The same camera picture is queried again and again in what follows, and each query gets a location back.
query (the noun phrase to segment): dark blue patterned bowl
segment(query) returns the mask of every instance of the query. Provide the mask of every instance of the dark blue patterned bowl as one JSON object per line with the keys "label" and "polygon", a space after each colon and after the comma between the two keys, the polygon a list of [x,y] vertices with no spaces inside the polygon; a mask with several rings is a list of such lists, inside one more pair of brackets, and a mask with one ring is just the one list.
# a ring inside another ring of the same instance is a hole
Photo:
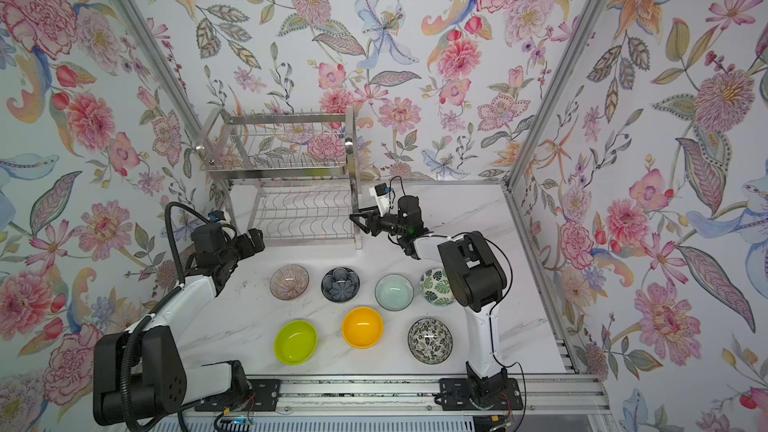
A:
{"label": "dark blue patterned bowl", "polygon": [[347,302],[360,290],[360,278],[350,268],[334,268],[322,278],[320,289],[331,302]]}

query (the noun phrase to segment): green leaf patterned bowl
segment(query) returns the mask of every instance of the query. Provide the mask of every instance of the green leaf patterned bowl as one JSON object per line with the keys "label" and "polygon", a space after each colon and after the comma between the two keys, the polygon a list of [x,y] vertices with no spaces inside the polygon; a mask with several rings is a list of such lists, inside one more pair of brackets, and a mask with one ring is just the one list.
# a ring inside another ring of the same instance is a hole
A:
{"label": "green leaf patterned bowl", "polygon": [[427,302],[438,307],[445,307],[456,302],[451,292],[446,271],[442,267],[430,268],[418,281],[418,290]]}

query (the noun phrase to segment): light blue bowl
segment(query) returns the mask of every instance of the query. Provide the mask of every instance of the light blue bowl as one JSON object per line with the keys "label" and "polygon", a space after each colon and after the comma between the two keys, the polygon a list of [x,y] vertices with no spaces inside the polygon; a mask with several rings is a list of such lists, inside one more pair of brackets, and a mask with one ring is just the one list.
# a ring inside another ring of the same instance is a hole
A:
{"label": "light blue bowl", "polygon": [[413,300],[413,286],[399,274],[382,277],[376,284],[376,301],[391,312],[401,311]]}

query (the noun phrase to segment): yellow-green bowl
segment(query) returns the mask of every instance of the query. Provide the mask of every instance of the yellow-green bowl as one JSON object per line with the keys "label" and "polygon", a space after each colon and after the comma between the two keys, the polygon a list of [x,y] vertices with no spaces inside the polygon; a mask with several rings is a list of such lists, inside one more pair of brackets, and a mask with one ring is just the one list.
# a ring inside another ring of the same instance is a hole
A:
{"label": "yellow-green bowl", "polygon": [[286,324],[275,338],[275,357],[285,365],[303,364],[317,348],[317,331],[307,321]]}

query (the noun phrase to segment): plastic bowl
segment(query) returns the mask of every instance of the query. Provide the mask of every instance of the plastic bowl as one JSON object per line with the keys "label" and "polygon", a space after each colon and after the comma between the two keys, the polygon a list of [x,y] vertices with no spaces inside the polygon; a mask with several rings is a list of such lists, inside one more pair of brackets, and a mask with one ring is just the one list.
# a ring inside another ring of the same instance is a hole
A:
{"label": "plastic bowl", "polygon": [[317,331],[307,321],[293,321],[275,338],[275,357],[285,365],[298,365],[312,357],[317,348]]}
{"label": "plastic bowl", "polygon": [[384,333],[384,321],[370,307],[358,307],[349,312],[341,325],[344,340],[354,348],[372,347]]}

